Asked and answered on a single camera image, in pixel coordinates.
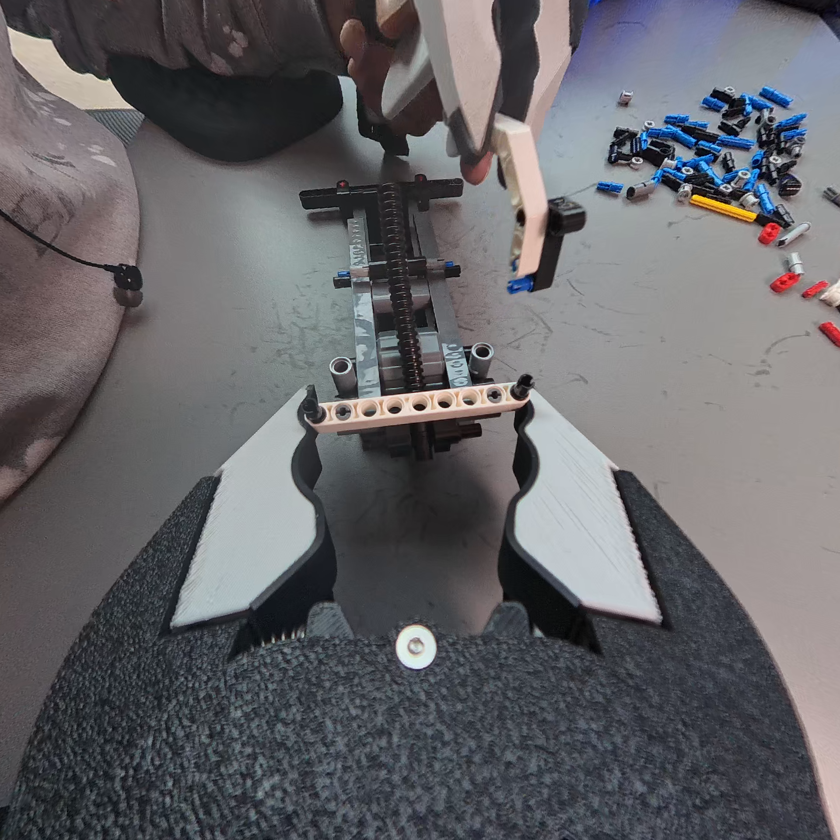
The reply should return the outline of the pile of blue black pins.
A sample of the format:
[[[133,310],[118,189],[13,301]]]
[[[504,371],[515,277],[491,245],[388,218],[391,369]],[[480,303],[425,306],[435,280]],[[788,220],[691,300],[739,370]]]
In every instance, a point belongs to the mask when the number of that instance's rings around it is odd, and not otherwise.
[[[656,191],[670,191],[678,203],[704,195],[758,213],[750,225],[791,227],[796,223],[785,201],[802,189],[797,167],[809,130],[807,113],[792,107],[792,97],[768,87],[759,93],[714,88],[699,103],[704,120],[669,112],[638,128],[615,127],[605,164],[624,177],[634,174],[636,184],[655,179]],[[634,185],[615,183],[624,190]],[[617,196],[624,199],[624,190]]]

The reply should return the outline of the person's left forearm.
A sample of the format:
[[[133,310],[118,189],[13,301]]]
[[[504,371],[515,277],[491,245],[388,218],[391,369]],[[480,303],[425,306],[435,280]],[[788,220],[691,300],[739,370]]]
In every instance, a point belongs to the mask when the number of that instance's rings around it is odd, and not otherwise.
[[[110,60],[225,77],[344,74],[321,2],[2,1],[8,27],[50,40],[79,74],[110,77]]]

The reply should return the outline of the grey desk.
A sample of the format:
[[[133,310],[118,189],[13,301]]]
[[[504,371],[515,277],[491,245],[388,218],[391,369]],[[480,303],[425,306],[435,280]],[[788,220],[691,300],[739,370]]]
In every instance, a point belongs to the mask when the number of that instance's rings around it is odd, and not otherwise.
[[[537,391],[629,469],[725,578],[798,708],[826,808],[838,814],[838,349],[833,313],[775,296],[782,251],[751,227],[676,204],[596,194],[617,125],[694,111],[713,87],[768,84],[808,112],[790,204],[811,223],[806,285],[838,277],[838,39],[772,2],[602,2],[545,123],[553,195],[587,225],[545,293],[507,296],[510,218],[498,184],[433,207],[467,340],[499,379]],[[123,321],[73,432],[2,509],[2,803],[68,646],[199,478],[299,387],[327,394],[348,354],[340,222],[298,192],[375,181],[354,90],[325,130],[270,160],[227,167],[146,124],[128,148],[142,203],[143,306]],[[634,92],[628,108],[616,100]]]

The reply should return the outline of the black clip-on microphone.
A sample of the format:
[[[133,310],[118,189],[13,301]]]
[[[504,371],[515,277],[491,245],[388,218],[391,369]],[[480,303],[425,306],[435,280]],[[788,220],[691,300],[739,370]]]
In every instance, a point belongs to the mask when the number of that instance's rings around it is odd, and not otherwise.
[[[66,259],[84,268],[97,269],[109,273],[112,277],[112,296],[114,300],[117,302],[117,304],[120,305],[120,307],[137,308],[142,304],[144,298],[144,293],[143,293],[144,281],[143,281],[141,269],[137,268],[135,265],[99,264],[99,262],[89,261],[87,259],[75,257],[69,254],[68,252],[65,252],[62,249],[55,246],[54,244],[48,242],[41,237],[38,237],[36,234],[25,228],[23,225],[21,225],[19,222],[14,220],[7,212],[3,210],[1,210],[1,218],[5,221],[5,223],[16,228],[22,236],[32,240],[42,249],[52,252],[58,257],[62,257],[63,259]]]

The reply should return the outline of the black forearm rest pad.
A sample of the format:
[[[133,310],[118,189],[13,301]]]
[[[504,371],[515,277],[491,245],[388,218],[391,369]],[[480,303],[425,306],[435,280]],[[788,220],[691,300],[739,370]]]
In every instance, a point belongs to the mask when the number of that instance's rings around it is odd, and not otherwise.
[[[264,159],[321,130],[339,115],[333,75],[227,77],[193,62],[165,68],[152,60],[111,56],[120,97],[185,148],[213,161]]]

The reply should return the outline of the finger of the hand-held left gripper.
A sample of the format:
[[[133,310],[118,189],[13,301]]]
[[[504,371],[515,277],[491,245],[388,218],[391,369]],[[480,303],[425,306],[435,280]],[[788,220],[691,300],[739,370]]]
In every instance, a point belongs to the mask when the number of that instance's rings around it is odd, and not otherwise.
[[[574,51],[574,3],[495,2],[501,52],[498,112],[540,127]]]
[[[446,127],[460,158],[488,149],[501,50],[492,1],[416,1]]]

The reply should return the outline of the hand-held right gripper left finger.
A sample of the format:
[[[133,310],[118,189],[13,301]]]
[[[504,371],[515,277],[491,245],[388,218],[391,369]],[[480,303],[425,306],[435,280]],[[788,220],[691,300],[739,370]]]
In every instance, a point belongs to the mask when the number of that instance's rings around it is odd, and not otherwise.
[[[215,472],[171,630],[244,617],[258,631],[295,631],[332,598],[335,549],[308,423],[322,414],[314,387],[298,390]]]

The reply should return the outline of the yellow toy axle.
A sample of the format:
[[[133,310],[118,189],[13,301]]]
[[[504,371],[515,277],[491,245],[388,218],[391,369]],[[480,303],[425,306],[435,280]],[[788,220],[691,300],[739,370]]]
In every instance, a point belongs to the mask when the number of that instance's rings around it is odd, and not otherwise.
[[[739,220],[741,222],[745,222],[748,224],[756,223],[756,221],[759,218],[759,215],[756,212],[751,212],[744,208],[736,207],[734,205],[729,205],[720,201],[712,200],[704,195],[699,195],[694,193],[691,194],[690,204],[702,209],[707,209],[710,212],[714,212],[719,216],[725,216],[727,218]]]

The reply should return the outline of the person's grey hoodie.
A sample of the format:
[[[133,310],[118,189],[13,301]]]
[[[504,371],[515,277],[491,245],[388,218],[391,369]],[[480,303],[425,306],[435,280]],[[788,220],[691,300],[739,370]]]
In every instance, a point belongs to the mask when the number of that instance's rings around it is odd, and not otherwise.
[[[139,208],[125,146],[47,91],[1,42],[1,499],[72,428],[123,309],[101,264],[133,265]]]

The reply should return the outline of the white angled toy beam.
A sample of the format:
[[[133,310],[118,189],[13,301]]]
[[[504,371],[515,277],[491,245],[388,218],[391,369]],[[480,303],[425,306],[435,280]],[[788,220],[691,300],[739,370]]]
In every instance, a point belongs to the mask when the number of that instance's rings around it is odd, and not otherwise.
[[[538,269],[549,218],[537,148],[527,125],[500,113],[493,122],[491,145],[513,206],[509,258],[513,277],[520,280]]]

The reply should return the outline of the grey black toy truck chassis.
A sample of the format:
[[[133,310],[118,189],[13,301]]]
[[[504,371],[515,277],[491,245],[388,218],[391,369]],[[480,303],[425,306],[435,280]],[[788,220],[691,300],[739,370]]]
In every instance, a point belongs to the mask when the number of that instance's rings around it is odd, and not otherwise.
[[[352,296],[354,353],[330,362],[336,396],[305,409],[321,433],[357,437],[365,452],[428,461],[482,435],[481,423],[527,406],[534,380],[498,384],[493,349],[461,340],[449,291],[460,267],[442,258],[429,205],[462,180],[352,185],[299,193],[311,216],[341,216],[349,264],[333,278]]]

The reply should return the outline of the black office chair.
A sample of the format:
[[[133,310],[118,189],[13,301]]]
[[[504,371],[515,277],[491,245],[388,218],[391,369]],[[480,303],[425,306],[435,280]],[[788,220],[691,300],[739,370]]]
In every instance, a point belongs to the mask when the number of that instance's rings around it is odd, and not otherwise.
[[[133,109],[90,109],[85,110],[85,113],[110,131],[126,148],[134,142],[145,121],[144,114]]]

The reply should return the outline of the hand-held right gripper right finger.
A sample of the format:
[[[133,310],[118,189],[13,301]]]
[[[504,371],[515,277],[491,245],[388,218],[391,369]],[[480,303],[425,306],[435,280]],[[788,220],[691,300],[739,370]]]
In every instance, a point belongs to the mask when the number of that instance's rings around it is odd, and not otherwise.
[[[519,493],[505,547],[571,608],[646,625],[662,610],[615,464],[539,394],[518,413]]]

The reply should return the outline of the black angled toy beam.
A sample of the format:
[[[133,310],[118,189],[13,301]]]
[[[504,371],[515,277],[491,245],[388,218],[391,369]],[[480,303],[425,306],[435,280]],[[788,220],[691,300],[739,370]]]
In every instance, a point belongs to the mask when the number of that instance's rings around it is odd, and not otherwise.
[[[579,233],[585,225],[586,213],[581,205],[558,196],[548,201],[548,218],[540,260],[532,275],[531,292],[551,288],[565,237]]]

